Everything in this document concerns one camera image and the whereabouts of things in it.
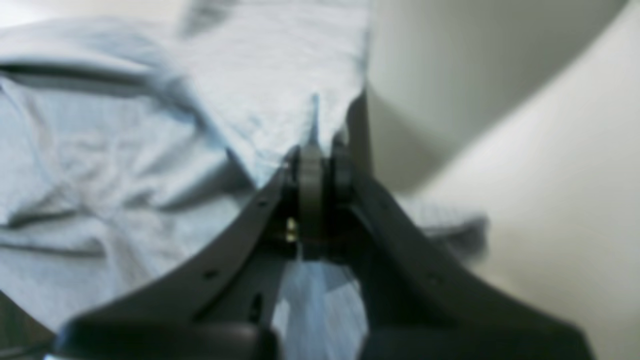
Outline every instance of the wrinkled cloth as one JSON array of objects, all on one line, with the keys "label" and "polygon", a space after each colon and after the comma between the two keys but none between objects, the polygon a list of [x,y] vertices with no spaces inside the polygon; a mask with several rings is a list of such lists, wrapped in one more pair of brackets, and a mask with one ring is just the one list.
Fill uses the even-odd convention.
[{"label": "wrinkled cloth", "polygon": [[[362,0],[198,1],[179,29],[0,29],[0,289],[55,330],[198,252],[314,126],[329,153],[369,16]],[[482,242],[477,213],[404,206],[427,232],[473,229],[456,249]],[[344,269],[292,263],[281,298],[287,358],[353,358],[367,327]]]}]

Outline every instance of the white surface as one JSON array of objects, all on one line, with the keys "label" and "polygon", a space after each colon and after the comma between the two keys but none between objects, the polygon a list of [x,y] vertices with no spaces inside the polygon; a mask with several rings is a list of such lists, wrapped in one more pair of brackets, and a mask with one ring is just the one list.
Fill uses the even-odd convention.
[{"label": "white surface", "polygon": [[420,196],[484,208],[476,272],[640,359],[640,3]]}]

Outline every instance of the black bracket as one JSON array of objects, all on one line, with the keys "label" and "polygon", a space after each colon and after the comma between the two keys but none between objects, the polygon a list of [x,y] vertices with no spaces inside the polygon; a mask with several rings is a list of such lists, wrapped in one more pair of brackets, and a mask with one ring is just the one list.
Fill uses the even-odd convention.
[{"label": "black bracket", "polygon": [[172,273],[79,316],[53,353],[73,359],[278,359],[270,329],[286,261],[344,263],[370,332],[360,359],[592,359],[575,327],[509,298],[424,238],[391,194],[308,145],[228,229]]}]

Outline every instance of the light blue fabric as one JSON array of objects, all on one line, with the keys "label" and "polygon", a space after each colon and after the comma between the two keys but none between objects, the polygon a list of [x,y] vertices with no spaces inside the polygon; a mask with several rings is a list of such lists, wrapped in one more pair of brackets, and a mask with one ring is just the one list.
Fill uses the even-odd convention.
[{"label": "light blue fabric", "polygon": [[[0,30],[0,289],[57,329],[200,250],[314,123],[328,153],[362,91],[369,10],[197,1],[175,30]],[[427,229],[479,218],[408,208]],[[289,359],[355,356],[366,322],[348,280],[290,265],[274,319]]]}]

